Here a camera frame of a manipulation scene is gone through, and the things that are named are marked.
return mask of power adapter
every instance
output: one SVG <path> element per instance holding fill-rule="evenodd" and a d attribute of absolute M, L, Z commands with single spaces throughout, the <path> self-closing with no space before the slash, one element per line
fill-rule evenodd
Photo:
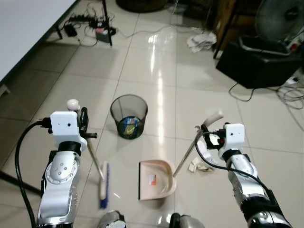
<path fill-rule="evenodd" d="M 66 25 L 65 26 L 65 32 L 68 37 L 75 37 L 77 36 L 76 29 L 73 27 L 73 25 Z"/>

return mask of black mesh trash can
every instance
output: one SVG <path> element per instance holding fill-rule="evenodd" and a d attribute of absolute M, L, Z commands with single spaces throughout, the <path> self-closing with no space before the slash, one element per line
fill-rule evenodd
<path fill-rule="evenodd" d="M 110 111 L 121 137 L 135 139 L 143 133 L 148 105 L 141 97 L 120 96 L 113 101 Z"/>

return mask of dustpan label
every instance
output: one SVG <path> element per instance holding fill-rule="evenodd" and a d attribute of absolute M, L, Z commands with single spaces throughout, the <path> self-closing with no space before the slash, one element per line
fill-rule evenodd
<path fill-rule="evenodd" d="M 156 185 L 156 175 L 149 175 L 149 185 Z"/>

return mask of white table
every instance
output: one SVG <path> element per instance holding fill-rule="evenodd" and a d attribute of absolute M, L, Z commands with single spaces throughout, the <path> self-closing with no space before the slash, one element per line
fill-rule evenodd
<path fill-rule="evenodd" d="M 0 81 L 78 0 L 0 0 Z"/>

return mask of white knob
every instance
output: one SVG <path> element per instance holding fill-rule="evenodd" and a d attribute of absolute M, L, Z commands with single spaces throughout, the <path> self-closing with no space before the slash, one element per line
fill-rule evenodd
<path fill-rule="evenodd" d="M 79 101 L 76 99 L 70 99 L 66 103 L 66 107 L 69 111 L 79 111 L 80 110 L 80 105 Z"/>

